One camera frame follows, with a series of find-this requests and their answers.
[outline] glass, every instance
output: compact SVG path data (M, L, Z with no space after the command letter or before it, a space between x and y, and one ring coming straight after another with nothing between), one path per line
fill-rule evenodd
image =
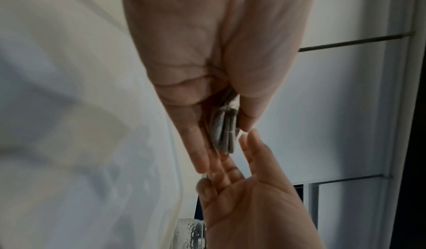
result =
M170 249L207 249L204 221L179 219Z

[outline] human hand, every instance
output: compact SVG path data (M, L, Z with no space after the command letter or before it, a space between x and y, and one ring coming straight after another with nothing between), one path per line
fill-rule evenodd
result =
M272 151L256 130L240 137L252 176L232 159L197 184L209 249L324 249L318 232Z
M297 54L312 0L123 0L147 74L195 169L218 171L208 134L215 100L240 96L249 131Z

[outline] open palm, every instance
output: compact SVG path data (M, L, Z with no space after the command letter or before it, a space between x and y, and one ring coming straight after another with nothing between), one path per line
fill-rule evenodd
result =
M240 138L252 176L230 157L197 185L209 249L324 248L297 192L257 133Z
M240 97L238 127L264 112L297 54L313 0L123 0L148 77L200 173L220 169L206 124Z

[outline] skin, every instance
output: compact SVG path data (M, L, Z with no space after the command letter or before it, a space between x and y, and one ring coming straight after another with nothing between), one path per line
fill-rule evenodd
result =
M313 0L123 0L149 79L199 173L221 170L212 107L231 86L249 131L290 69Z
M325 249L309 213L256 130L240 146L252 176L229 156L222 171L200 180L197 191L209 249Z

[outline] glossy white surface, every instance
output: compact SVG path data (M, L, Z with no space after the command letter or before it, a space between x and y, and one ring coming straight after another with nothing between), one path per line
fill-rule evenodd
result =
M328 249L372 249L381 178L319 186L318 232Z
M399 34L411 0L314 0L302 47Z
M380 174L401 40L301 53L256 124L295 184ZM244 174L240 149L234 155Z
M0 0L4 249L166 249L182 186L131 38L85 0Z

